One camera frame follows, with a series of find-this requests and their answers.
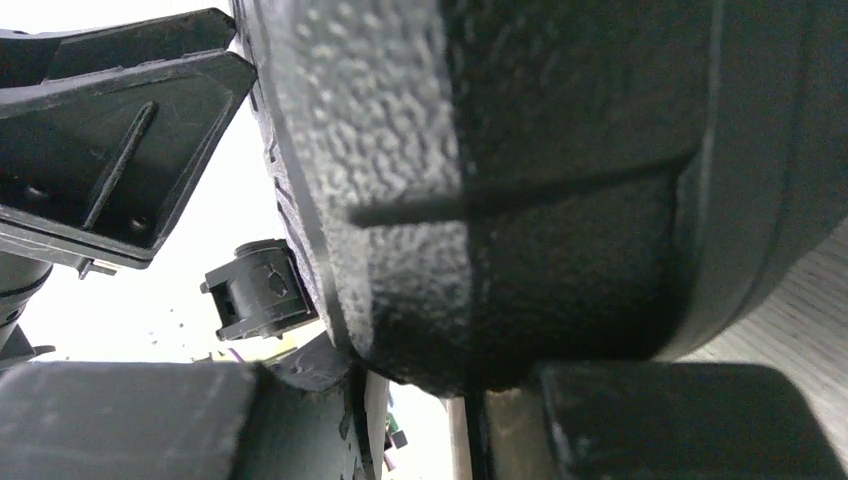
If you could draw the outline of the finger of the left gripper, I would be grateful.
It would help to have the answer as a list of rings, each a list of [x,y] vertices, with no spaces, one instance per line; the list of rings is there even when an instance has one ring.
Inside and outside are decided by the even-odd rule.
[[[3,90],[2,249],[147,267],[255,79],[211,51]]]
[[[218,8],[72,32],[1,32],[1,87],[38,85],[226,49],[235,20]]]

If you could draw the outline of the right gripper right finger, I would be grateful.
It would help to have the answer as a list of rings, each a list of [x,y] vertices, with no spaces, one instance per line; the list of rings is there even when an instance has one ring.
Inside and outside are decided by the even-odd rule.
[[[739,363],[549,362],[465,400],[470,479],[843,479],[801,391]]]

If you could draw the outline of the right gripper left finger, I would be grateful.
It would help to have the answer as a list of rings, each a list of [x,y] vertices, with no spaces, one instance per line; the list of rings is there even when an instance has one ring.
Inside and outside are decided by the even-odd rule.
[[[1,475],[364,479],[360,386],[326,335],[272,366],[32,362],[1,378]]]

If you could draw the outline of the black tool kit case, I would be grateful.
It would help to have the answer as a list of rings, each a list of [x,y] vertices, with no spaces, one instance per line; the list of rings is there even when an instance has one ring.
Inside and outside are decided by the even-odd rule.
[[[847,215],[843,1],[236,1],[332,344],[453,396],[682,357]]]

